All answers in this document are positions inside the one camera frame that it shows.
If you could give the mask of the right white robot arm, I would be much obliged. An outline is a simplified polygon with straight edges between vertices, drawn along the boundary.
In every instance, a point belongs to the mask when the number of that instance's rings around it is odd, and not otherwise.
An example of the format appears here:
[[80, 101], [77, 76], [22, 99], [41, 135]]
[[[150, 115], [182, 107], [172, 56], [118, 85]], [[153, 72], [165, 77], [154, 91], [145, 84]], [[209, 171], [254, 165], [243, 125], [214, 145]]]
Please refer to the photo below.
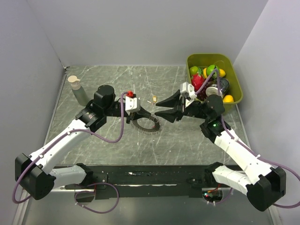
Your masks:
[[218, 95], [210, 95], [204, 102], [194, 101], [188, 94], [177, 91], [171, 97], [156, 103], [166, 110], [156, 112], [171, 123], [183, 116], [204, 119], [201, 131], [213, 144], [227, 153], [240, 167], [241, 172], [229, 169], [222, 163], [210, 165], [205, 174], [205, 182], [210, 187], [225, 184], [247, 196], [249, 202], [259, 211], [265, 211], [285, 195], [286, 173], [281, 167], [261, 161], [236, 135], [235, 131], [222, 121], [225, 111], [223, 100]]

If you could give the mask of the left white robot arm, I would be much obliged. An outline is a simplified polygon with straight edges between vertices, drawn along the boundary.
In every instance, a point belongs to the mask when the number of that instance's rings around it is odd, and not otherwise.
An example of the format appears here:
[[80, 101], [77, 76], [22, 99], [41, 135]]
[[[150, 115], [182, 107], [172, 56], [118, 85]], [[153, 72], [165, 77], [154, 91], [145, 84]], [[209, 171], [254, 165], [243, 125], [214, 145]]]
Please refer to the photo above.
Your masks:
[[20, 154], [15, 159], [17, 185], [35, 200], [40, 200], [52, 189], [65, 185], [76, 184], [81, 188], [88, 188], [93, 182], [93, 171], [86, 165], [76, 164], [60, 169], [55, 169], [55, 166], [78, 143], [91, 135], [104, 140], [105, 138], [96, 134], [96, 131], [107, 122], [107, 117], [119, 117], [121, 125], [134, 124], [138, 119], [147, 118], [160, 127], [158, 119], [141, 107], [135, 93], [124, 92], [119, 100], [115, 97], [112, 86], [99, 86], [93, 99], [65, 130], [30, 155]]

